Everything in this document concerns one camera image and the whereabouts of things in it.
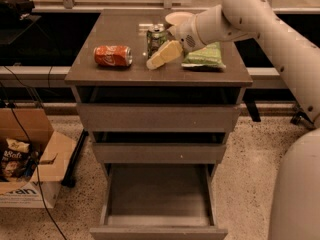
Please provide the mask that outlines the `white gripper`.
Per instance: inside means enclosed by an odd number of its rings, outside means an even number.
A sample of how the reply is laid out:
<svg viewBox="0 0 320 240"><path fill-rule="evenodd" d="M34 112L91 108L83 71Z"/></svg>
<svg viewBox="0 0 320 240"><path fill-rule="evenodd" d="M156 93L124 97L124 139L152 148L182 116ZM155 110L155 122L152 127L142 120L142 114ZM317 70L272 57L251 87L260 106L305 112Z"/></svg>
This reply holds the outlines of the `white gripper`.
<svg viewBox="0 0 320 240"><path fill-rule="evenodd" d="M167 31L177 41L166 41L161 45L146 62L149 70L157 69L177 59L183 53L183 49L186 52L193 52L205 47L197 32L196 16L192 16L180 25L170 26Z"/></svg>

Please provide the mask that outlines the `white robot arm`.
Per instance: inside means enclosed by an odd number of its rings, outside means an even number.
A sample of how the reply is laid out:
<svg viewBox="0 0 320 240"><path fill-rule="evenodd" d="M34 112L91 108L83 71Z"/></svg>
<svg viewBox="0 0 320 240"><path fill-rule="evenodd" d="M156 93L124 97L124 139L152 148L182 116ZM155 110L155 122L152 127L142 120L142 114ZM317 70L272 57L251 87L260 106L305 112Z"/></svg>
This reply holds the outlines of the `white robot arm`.
<svg viewBox="0 0 320 240"><path fill-rule="evenodd" d="M156 69L215 41L253 38L315 129L286 152L273 191L268 240L320 240L320 48L273 12L267 0L223 0L169 28L147 61Z"/></svg>

